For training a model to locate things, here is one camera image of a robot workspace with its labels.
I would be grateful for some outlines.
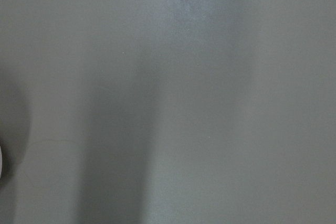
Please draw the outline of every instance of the gray wall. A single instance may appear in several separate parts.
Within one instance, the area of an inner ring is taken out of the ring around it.
[[[333,223],[336,0],[0,3],[1,223]]]

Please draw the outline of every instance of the gray floor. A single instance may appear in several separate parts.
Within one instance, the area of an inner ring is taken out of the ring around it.
[[[0,223],[333,223],[336,0],[0,0]]]

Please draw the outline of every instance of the smooth concrete surface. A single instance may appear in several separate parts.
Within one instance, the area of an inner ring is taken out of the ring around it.
[[[0,223],[334,223],[336,0],[0,5]]]

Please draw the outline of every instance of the gray surface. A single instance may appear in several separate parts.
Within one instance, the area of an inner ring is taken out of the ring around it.
[[[0,222],[333,223],[336,0],[0,0]]]

